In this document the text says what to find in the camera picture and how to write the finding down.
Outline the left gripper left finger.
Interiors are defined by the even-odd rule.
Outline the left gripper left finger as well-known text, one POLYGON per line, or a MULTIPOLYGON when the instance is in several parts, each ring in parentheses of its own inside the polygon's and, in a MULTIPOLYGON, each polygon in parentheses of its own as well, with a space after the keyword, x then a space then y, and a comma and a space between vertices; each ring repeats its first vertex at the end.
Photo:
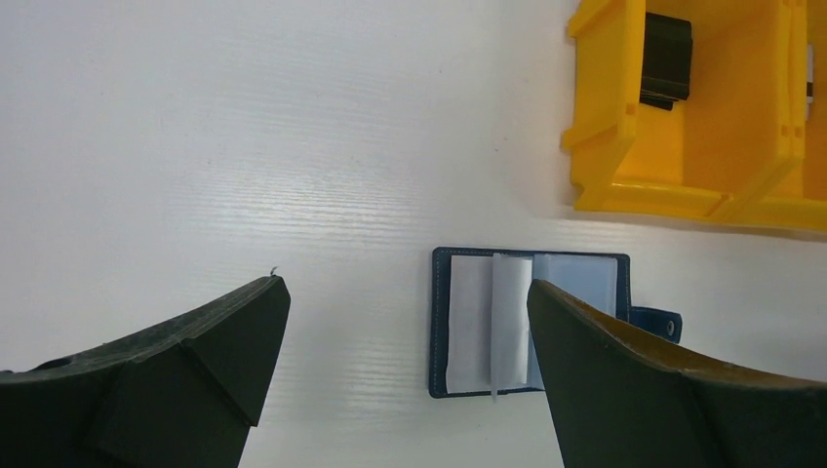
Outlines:
POLYGON ((1 374, 5 467, 235 467, 291 306, 260 277, 103 345, 1 374))

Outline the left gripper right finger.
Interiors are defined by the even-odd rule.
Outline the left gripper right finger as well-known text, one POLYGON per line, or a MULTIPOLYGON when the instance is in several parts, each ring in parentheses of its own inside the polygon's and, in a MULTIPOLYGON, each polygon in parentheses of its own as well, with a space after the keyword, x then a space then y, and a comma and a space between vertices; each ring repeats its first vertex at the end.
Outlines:
POLYGON ((545 281, 527 305, 566 466, 825 465, 823 382, 691 351, 545 281))

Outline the blue leather card holder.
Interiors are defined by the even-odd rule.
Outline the blue leather card holder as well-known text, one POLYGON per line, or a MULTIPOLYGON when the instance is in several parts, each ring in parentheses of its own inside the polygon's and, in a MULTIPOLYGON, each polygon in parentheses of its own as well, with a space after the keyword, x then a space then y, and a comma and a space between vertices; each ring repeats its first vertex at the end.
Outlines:
POLYGON ((543 390, 528 317, 532 281, 547 281, 593 308, 673 343, 675 312, 635 306, 630 258, 439 247, 432 253, 428 390, 434 399, 543 390))

